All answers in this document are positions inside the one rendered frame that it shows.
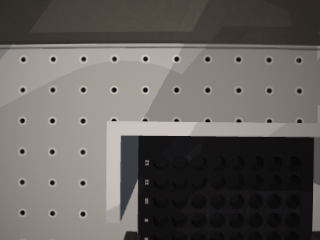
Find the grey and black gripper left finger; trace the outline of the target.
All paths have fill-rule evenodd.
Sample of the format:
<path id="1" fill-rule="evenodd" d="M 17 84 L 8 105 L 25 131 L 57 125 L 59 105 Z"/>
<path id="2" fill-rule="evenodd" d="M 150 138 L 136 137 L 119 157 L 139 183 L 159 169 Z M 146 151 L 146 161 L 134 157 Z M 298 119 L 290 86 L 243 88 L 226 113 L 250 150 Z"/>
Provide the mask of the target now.
<path id="1" fill-rule="evenodd" d="M 126 231 L 124 240 L 140 240 L 140 234 L 137 231 Z"/>

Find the grey perforated base plate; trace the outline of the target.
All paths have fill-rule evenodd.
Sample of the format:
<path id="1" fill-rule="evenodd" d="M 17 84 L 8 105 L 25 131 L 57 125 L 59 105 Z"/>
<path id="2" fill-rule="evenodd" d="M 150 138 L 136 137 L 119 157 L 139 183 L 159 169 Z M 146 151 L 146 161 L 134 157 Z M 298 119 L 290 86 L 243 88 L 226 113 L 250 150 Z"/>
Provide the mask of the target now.
<path id="1" fill-rule="evenodd" d="M 0 45 L 0 240 L 124 240 L 107 121 L 320 123 L 320 46 Z"/>

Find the black well plate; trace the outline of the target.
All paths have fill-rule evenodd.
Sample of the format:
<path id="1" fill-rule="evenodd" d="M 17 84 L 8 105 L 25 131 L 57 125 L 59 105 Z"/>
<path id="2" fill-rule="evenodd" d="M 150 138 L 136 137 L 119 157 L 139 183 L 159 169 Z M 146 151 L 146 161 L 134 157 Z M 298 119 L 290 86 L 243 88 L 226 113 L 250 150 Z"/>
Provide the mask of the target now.
<path id="1" fill-rule="evenodd" d="M 314 137 L 139 136 L 140 240 L 311 240 L 313 177 Z"/>

